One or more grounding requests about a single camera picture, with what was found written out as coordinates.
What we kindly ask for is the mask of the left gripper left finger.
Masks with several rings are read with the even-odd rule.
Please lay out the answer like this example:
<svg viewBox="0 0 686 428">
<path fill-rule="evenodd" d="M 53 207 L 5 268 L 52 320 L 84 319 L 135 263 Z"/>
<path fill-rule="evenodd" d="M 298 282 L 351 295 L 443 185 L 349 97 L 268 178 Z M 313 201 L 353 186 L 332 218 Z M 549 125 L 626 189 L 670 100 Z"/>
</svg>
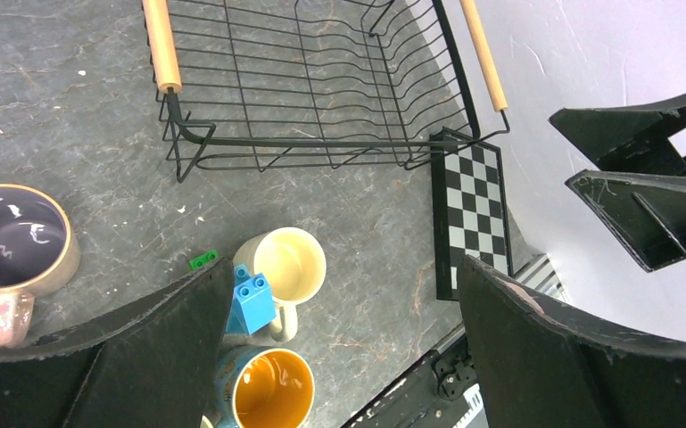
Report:
<svg viewBox="0 0 686 428">
<path fill-rule="evenodd" d="M 196 427 L 234 287 L 219 258 L 173 284 L 16 349 L 0 348 L 0 427 Z"/>
</svg>

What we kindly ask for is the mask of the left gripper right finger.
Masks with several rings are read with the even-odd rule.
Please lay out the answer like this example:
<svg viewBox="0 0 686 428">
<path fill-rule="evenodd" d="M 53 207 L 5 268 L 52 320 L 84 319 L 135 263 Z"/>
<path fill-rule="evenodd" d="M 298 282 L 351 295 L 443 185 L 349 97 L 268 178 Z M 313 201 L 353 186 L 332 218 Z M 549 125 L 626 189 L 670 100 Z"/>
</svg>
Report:
<svg viewBox="0 0 686 428">
<path fill-rule="evenodd" d="M 686 342 L 616 324 L 464 257 L 463 324 L 492 427 L 686 427 Z"/>
</svg>

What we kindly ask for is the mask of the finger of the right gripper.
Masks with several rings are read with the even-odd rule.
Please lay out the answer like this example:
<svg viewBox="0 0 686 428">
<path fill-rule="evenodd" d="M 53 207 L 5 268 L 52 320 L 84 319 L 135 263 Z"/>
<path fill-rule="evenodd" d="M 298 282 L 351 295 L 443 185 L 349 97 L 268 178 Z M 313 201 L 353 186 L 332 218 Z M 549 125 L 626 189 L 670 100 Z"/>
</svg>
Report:
<svg viewBox="0 0 686 428">
<path fill-rule="evenodd" d="M 561 109 L 550 124 L 602 171 L 686 177 L 669 138 L 686 128 L 686 94 L 612 108 Z"/>
<path fill-rule="evenodd" d="M 686 177 L 583 170 L 566 186 L 643 270 L 686 259 Z"/>
</svg>

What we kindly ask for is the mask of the blue mug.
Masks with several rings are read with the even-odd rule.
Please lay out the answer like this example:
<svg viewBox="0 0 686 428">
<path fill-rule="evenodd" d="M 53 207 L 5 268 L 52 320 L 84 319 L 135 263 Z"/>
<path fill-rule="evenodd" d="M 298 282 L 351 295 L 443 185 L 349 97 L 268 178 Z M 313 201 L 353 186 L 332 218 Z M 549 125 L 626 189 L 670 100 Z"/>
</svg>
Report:
<svg viewBox="0 0 686 428">
<path fill-rule="evenodd" d="M 215 427 L 299 427 L 316 392 L 310 365 L 301 355 L 255 345 L 219 357 L 214 389 Z"/>
</svg>

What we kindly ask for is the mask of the cream cup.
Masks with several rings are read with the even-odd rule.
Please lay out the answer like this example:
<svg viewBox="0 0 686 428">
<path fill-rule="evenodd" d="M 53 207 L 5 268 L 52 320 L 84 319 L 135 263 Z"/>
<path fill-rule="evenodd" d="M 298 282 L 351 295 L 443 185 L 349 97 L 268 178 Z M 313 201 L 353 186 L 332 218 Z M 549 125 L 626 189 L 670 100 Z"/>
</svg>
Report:
<svg viewBox="0 0 686 428">
<path fill-rule="evenodd" d="M 311 233 L 281 227 L 257 235 L 237 250 L 233 263 L 269 281 L 277 315 L 269 323 L 276 342 L 289 342 L 297 334 L 297 307 L 319 291 L 326 278 L 326 255 Z"/>
</svg>

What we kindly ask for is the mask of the pink mug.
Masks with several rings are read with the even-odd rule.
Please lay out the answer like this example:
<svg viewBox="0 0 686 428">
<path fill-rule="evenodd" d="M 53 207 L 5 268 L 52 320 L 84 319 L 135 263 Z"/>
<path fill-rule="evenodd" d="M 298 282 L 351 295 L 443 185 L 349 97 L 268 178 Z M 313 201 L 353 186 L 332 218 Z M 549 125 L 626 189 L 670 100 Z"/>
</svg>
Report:
<svg viewBox="0 0 686 428">
<path fill-rule="evenodd" d="M 80 260 L 69 217 L 55 199 L 0 184 L 0 347 L 24 341 L 35 300 L 66 285 Z"/>
</svg>

